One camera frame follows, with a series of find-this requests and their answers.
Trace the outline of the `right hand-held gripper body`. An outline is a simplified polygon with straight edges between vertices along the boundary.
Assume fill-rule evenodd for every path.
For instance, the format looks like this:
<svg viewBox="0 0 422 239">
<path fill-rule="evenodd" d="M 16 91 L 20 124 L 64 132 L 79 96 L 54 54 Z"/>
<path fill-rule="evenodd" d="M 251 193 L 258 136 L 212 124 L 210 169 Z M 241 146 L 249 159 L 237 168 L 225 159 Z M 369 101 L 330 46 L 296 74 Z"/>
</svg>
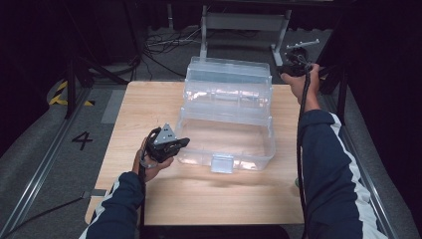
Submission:
<svg viewBox="0 0 422 239">
<path fill-rule="evenodd" d="M 319 44 L 319 39 L 309 42 L 298 42 L 286 47 L 286 73 L 290 76 L 303 76 L 309 70 L 309 54 L 307 47 Z"/>
</svg>

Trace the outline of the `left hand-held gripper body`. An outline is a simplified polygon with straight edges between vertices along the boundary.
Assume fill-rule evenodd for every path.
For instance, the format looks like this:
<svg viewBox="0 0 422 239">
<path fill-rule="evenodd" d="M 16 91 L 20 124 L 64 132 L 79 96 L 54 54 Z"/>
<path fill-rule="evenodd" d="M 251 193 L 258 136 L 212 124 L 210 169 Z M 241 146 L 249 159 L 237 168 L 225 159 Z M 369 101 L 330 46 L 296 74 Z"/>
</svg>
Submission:
<svg viewBox="0 0 422 239">
<path fill-rule="evenodd" d="M 171 157 L 169 148 L 176 143 L 176 136 L 171 126 L 166 123 L 163 127 L 153 129 L 147 137 L 146 151 L 151 159 L 163 162 Z"/>
</svg>

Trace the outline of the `clear plastic storage box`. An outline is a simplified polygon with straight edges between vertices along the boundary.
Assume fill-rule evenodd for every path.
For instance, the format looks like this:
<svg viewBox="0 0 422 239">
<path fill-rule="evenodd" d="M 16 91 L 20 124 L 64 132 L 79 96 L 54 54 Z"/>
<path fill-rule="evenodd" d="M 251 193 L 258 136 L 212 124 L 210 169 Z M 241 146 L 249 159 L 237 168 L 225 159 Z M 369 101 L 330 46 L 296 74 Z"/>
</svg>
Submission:
<svg viewBox="0 0 422 239">
<path fill-rule="evenodd" d="M 211 171 L 262 170 L 276 153 L 272 76 L 265 63 L 193 57 L 175 133 L 181 163 Z"/>
</svg>

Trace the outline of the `person's right hand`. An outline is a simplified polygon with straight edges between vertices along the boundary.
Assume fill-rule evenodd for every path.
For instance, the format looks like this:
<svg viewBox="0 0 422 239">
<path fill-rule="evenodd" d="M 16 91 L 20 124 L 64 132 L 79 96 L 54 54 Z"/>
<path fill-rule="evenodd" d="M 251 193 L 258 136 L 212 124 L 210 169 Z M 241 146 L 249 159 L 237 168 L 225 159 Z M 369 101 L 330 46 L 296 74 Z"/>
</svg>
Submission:
<svg viewBox="0 0 422 239">
<path fill-rule="evenodd" d="M 286 73 L 281 74 L 282 80 L 291 87 L 291 91 L 297 98 L 298 103 L 304 107 L 304 112 L 319 110 L 320 106 L 317 101 L 317 92 L 319 89 L 319 77 L 318 77 L 319 65 L 313 64 L 313 69 L 310 72 L 310 85 L 307 91 L 306 101 L 303 103 L 303 92 L 306 77 L 292 77 Z"/>
</svg>

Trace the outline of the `person's left hand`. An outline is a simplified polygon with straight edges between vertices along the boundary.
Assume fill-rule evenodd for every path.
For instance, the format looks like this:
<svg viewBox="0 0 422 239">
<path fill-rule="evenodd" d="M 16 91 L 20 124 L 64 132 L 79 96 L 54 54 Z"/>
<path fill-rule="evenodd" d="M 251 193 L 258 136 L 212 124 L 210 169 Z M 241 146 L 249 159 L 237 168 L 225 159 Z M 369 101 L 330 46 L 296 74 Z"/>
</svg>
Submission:
<svg viewBox="0 0 422 239">
<path fill-rule="evenodd" d="M 153 161 L 148 155 L 146 155 L 143 161 L 148 164 L 148 167 L 143 167 L 139 161 L 141 160 L 145 145 L 146 139 L 142 141 L 139 150 L 136 152 L 132 171 L 136 174 L 140 174 L 144 178 L 144 181 L 148 182 L 149 180 L 153 179 L 162 169 L 168 168 L 173 163 L 174 158 L 169 157 L 162 163 L 157 163 Z"/>
</svg>

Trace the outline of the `black metal stand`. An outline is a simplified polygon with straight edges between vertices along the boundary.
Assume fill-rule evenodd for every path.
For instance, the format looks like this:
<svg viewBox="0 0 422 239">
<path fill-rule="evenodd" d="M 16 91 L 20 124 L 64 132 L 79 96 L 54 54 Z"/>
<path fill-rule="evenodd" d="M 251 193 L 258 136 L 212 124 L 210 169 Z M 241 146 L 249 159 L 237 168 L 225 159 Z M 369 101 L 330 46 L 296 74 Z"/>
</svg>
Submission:
<svg viewBox="0 0 422 239">
<path fill-rule="evenodd" d="M 336 114 L 340 119 L 340 122 L 344 123 L 344 111 L 348 81 L 346 67 L 325 67 L 319 71 L 319 77 L 322 79 L 319 91 L 323 95 L 331 95 L 335 89 L 338 89 Z"/>
<path fill-rule="evenodd" d="M 66 80 L 68 83 L 69 119 L 80 103 L 77 102 L 77 84 L 90 89 L 94 83 L 94 69 L 98 75 L 110 79 L 118 85 L 128 81 L 105 68 L 106 46 L 96 20 L 93 2 L 95 0 L 58 0 L 64 10 L 63 37 L 67 47 Z"/>
</svg>

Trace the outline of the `grey tape strip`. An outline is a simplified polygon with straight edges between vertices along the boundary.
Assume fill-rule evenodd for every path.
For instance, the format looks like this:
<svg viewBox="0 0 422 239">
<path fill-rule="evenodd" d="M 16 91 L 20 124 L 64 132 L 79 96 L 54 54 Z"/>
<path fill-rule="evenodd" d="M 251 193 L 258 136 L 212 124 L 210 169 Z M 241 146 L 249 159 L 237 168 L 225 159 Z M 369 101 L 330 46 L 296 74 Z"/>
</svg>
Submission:
<svg viewBox="0 0 422 239">
<path fill-rule="evenodd" d="M 82 198 L 92 198 L 92 197 L 105 197 L 107 195 L 107 190 L 105 189 L 93 189 L 91 191 L 84 191 L 82 193 Z"/>
</svg>

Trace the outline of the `grey metal desk frame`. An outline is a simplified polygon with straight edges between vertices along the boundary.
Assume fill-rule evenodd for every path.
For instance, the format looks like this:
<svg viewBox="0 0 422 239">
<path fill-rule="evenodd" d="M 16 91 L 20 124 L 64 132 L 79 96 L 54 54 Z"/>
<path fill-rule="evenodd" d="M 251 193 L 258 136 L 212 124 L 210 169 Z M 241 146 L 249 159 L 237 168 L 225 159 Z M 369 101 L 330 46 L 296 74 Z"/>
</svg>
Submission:
<svg viewBox="0 0 422 239">
<path fill-rule="evenodd" d="M 200 57 L 207 57 L 207 31 L 214 30 L 251 30 L 278 32 L 278 40 L 271 45 L 273 59 L 277 67 L 284 62 L 281 47 L 291 20 L 292 11 L 282 15 L 213 13 L 207 6 L 202 7 Z"/>
</svg>

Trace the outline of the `aluminium floor rail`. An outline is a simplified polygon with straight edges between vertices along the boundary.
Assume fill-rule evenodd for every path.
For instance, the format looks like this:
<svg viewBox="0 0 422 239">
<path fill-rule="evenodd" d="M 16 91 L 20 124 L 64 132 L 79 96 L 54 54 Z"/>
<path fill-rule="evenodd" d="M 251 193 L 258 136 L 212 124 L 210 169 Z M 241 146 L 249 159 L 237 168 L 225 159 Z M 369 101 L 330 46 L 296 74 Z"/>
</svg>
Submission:
<svg viewBox="0 0 422 239">
<path fill-rule="evenodd" d="M 70 130 L 79 111 L 83 108 L 90 93 L 91 89 L 82 89 L 76 98 L 74 109 L 72 110 L 70 116 L 61 120 L 60 126 L 55 131 L 55 135 L 52 140 L 48 143 L 48 148 L 38 163 L 37 168 L 34 170 L 34 173 L 31 175 L 31 178 L 28 180 L 19 201 L 14 207 L 14 210 L 10 214 L 8 220 L 5 222 L 5 225 L 1 228 L 0 239 L 6 239 L 25 223 L 29 222 L 29 220 L 25 220 L 27 213 L 29 212 L 54 162 L 57 159 L 57 154 L 63 144 L 65 136 Z"/>
<path fill-rule="evenodd" d="M 339 112 L 340 99 L 338 95 L 322 96 L 321 101 L 327 110 L 337 113 L 338 117 L 341 118 Z M 399 239 L 391 224 L 389 214 L 380 194 L 380 186 L 389 182 L 389 179 L 386 178 L 386 171 L 380 161 L 380 157 L 370 138 L 354 98 L 347 95 L 343 103 L 342 139 L 345 147 L 355 156 L 361 173 L 361 183 L 371 194 L 370 204 L 377 218 L 377 226 L 388 239 Z"/>
</svg>

